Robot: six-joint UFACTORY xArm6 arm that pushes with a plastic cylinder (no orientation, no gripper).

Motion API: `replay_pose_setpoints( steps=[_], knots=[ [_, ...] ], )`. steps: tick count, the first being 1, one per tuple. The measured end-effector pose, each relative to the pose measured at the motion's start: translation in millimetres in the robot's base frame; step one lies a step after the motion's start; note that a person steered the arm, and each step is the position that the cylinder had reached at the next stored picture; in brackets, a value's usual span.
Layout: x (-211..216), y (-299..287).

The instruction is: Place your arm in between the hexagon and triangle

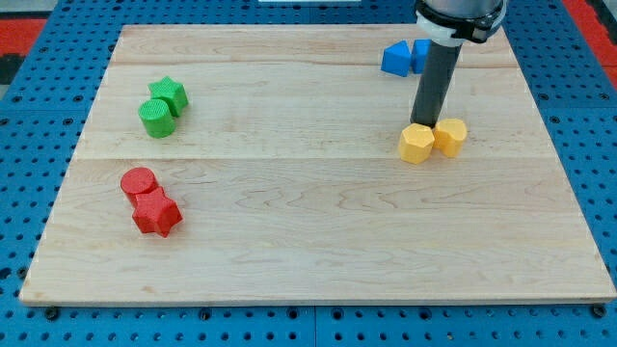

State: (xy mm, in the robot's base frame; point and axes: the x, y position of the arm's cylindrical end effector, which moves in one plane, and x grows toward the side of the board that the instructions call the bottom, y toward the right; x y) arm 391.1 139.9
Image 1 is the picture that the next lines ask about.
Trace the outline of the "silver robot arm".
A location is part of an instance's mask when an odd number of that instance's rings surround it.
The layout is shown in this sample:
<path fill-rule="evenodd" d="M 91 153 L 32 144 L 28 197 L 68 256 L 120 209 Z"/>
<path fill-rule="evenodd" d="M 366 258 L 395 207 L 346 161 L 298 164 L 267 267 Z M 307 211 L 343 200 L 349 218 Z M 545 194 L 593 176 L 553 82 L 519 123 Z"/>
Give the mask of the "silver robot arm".
<path fill-rule="evenodd" d="M 485 43 L 501 26 L 507 0 L 416 0 L 416 24 L 441 46 Z"/>

